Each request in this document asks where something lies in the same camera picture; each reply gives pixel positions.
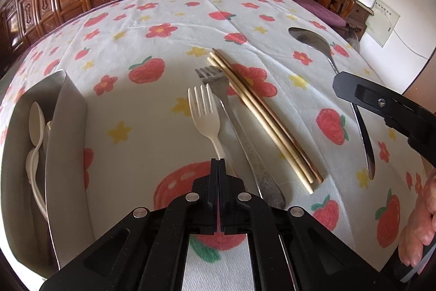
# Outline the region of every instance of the human hand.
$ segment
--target human hand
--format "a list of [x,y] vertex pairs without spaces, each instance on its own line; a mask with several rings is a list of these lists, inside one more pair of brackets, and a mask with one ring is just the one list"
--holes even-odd
[[415,268],[422,259],[424,245],[429,245],[436,231],[436,173],[418,194],[415,209],[409,216],[406,227],[400,236],[398,254],[406,265]]

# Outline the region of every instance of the metal screw head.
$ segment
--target metal screw head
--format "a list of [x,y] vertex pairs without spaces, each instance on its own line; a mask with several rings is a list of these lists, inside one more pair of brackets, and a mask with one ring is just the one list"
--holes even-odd
[[186,200],[189,202],[197,201],[200,198],[200,195],[196,192],[190,192],[189,194],[186,194]]
[[384,108],[386,106],[386,100],[383,98],[378,99],[377,104],[381,107]]
[[291,208],[291,215],[294,217],[301,217],[304,215],[304,210],[301,207],[295,206]]
[[251,195],[248,192],[242,192],[238,195],[239,201],[250,201]]
[[143,208],[143,207],[135,208],[135,210],[134,210],[134,216],[135,216],[136,218],[142,218],[142,217],[147,216],[147,209],[146,209],[146,208]]

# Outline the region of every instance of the white plastic fork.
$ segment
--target white plastic fork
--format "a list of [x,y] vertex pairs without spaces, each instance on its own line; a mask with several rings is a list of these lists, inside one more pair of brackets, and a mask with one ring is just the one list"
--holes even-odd
[[[219,159],[225,158],[224,150],[218,138],[220,128],[218,110],[209,84],[206,88],[201,85],[199,90],[194,87],[193,93],[189,88],[188,100],[193,124],[198,132],[210,139]],[[228,174],[235,175],[230,162],[226,162],[226,168]]]

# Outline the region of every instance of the white tablecloth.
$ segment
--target white tablecloth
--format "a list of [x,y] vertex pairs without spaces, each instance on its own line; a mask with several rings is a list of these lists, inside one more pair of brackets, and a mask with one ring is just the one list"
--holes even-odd
[[[339,70],[381,83],[339,35],[291,0],[122,0],[66,24],[31,49],[1,107],[2,145],[17,98],[65,69],[88,104],[84,183],[98,238],[135,207],[162,208],[209,172],[215,153],[193,125],[187,89],[201,84],[194,68],[208,65],[208,52],[217,48],[265,97],[325,177],[310,196],[232,96],[287,206],[304,207],[380,269],[425,181],[422,162],[405,137],[361,110],[376,156],[376,178],[368,179],[352,109],[333,92],[330,64],[291,38],[291,26],[322,35]],[[249,167],[225,118],[220,138],[252,190]],[[0,247],[25,284],[38,289],[42,279],[15,261],[3,228]],[[184,289],[251,290],[250,269],[245,239],[195,238]]]

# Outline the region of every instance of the chopsticks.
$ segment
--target chopsticks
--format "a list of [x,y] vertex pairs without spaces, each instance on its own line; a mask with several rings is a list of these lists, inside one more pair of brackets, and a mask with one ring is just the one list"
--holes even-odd
[[226,73],[230,81],[230,86],[232,86],[244,104],[255,115],[278,149],[282,152],[287,162],[293,168],[306,190],[312,194],[313,189],[310,184],[314,182],[313,176],[315,176],[319,183],[323,182],[323,178],[299,143],[267,103],[254,92],[252,87],[246,82],[245,78],[232,69],[231,64],[222,54],[217,50],[212,49],[210,55],[211,57],[209,57],[208,60],[212,65],[221,68]]

